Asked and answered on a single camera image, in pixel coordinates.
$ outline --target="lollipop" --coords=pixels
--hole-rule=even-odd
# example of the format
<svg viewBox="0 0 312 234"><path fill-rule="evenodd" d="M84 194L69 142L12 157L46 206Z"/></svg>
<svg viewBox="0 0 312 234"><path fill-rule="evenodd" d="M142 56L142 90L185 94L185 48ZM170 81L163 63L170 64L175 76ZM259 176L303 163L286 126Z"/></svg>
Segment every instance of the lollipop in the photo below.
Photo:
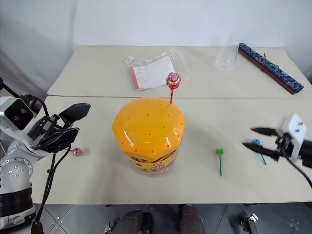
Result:
<svg viewBox="0 0 312 234"><path fill-rule="evenodd" d="M181 77L177 73L169 73L166 83L168 87L170 88L170 103L172 103L172 97L174 96L174 89L179 87L179 84L181 82Z"/></svg>

